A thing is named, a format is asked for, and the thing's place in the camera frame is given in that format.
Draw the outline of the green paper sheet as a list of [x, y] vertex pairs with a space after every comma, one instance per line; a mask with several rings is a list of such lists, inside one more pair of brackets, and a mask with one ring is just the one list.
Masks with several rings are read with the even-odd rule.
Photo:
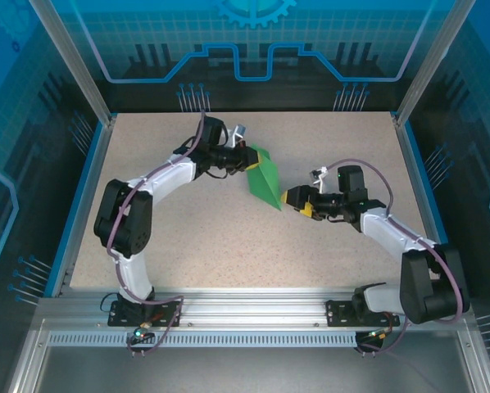
[[282, 210], [278, 166], [266, 149], [257, 145], [252, 145], [252, 148], [261, 154], [261, 164], [255, 169], [246, 170], [249, 192], [275, 209]]

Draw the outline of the aluminium frame post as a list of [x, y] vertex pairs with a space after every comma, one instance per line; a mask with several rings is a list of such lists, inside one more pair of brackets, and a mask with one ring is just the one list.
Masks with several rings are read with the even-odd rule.
[[110, 126], [111, 111], [56, 8], [50, 0], [29, 0], [29, 4], [34, 9], [94, 114], [103, 126]]
[[475, 2], [476, 0], [455, 0], [418, 73], [398, 107], [397, 113], [394, 116], [396, 129], [405, 127], [405, 123], [421, 99], [442, 60], [447, 55], [450, 46], [467, 19]]

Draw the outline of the aluminium mounting rail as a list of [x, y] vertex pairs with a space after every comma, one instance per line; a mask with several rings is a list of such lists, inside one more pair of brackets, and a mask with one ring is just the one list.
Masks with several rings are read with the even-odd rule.
[[[99, 309], [112, 288], [65, 289], [61, 296], [39, 300], [33, 330], [107, 329]], [[157, 299], [184, 296], [180, 331], [324, 331], [324, 303], [350, 300], [351, 287], [301, 288], [158, 288]]]

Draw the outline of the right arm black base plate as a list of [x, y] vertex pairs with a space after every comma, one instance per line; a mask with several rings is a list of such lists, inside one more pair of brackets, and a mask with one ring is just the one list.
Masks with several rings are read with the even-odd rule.
[[324, 305], [330, 328], [394, 328], [402, 324], [397, 315], [370, 311], [354, 300], [328, 300]]

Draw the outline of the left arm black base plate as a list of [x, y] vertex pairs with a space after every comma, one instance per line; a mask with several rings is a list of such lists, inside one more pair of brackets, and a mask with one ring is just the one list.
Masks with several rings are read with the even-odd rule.
[[111, 304], [107, 325], [109, 327], [136, 328], [143, 323], [149, 323], [153, 328], [165, 328], [178, 306], [178, 301], [164, 305], [143, 305], [125, 299], [115, 300]]

